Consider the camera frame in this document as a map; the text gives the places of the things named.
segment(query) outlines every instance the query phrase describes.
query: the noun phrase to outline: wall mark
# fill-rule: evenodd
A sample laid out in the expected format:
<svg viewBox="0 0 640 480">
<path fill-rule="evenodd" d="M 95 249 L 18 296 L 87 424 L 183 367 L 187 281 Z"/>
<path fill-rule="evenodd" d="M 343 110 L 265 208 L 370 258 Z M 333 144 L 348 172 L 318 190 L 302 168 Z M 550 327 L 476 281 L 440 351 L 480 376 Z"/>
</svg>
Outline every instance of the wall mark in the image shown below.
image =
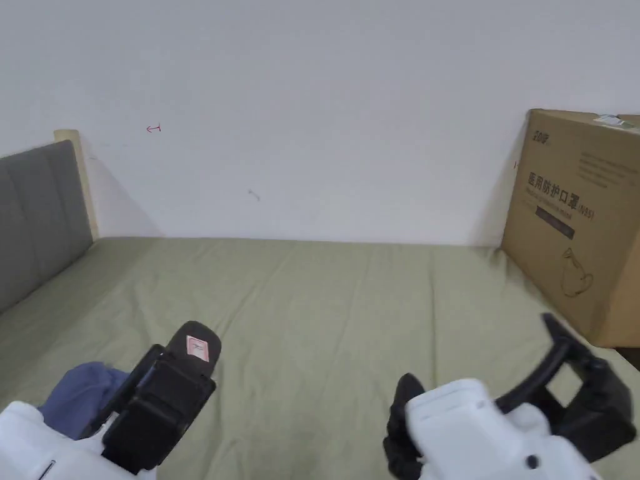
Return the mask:
<svg viewBox="0 0 640 480">
<path fill-rule="evenodd" d="M 260 195 L 258 195 L 256 192 L 254 192 L 253 190 L 249 189 L 247 190 L 247 193 L 251 196 L 253 196 L 258 202 L 260 202 Z"/>
</svg>

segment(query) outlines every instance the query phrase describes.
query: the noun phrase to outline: white wall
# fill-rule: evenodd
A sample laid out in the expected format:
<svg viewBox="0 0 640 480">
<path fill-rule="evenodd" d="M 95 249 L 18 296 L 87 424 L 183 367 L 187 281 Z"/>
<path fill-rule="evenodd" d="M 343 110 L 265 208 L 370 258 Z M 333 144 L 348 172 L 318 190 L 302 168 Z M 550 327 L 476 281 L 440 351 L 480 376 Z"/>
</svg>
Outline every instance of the white wall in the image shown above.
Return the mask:
<svg viewBox="0 0 640 480">
<path fill-rule="evenodd" d="M 79 129 L 104 236 L 497 244 L 529 108 L 640 111 L 639 19 L 637 0 L 6 1 L 0 151 Z"/>
</svg>

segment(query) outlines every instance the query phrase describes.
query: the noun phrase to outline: blue cloth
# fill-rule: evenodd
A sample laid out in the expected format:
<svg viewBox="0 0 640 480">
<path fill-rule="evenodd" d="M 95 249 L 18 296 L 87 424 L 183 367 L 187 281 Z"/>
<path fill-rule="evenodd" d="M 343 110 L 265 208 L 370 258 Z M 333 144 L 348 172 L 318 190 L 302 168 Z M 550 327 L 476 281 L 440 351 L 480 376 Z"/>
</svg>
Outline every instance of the blue cloth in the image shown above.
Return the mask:
<svg viewBox="0 0 640 480">
<path fill-rule="evenodd" d="M 129 376 L 100 362 L 82 364 L 65 373 L 39 410 L 54 430 L 77 440 Z"/>
</svg>

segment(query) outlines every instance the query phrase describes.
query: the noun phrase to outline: pink label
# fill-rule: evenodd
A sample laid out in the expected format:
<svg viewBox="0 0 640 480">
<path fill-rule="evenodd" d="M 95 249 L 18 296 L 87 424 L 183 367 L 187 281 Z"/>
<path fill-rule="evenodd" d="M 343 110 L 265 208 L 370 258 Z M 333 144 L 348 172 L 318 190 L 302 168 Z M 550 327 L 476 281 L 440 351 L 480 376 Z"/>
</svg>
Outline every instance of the pink label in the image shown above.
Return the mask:
<svg viewBox="0 0 640 480">
<path fill-rule="evenodd" d="M 209 361 L 209 344 L 203 340 L 187 335 L 187 353 L 197 356 L 205 362 Z"/>
</svg>

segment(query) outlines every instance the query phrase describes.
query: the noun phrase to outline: green bedsheet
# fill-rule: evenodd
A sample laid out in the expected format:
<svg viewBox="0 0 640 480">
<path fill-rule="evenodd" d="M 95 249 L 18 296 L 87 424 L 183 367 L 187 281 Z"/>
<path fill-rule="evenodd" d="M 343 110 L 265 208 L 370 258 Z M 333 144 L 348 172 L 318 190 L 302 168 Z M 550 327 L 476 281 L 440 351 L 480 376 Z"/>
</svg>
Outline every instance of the green bedsheet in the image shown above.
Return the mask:
<svg viewBox="0 0 640 480">
<path fill-rule="evenodd" d="M 0 317 L 0 407 L 41 403 L 64 372 L 130 370 L 187 320 L 222 339 L 219 389 L 159 478 L 387 479 L 395 385 L 515 386 L 550 345 L 550 307 L 489 249 L 233 239 L 104 239 Z M 640 374 L 610 360 L 640 402 Z M 553 390 L 568 398 L 569 372 Z M 597 465 L 636 479 L 640 443 Z"/>
</svg>

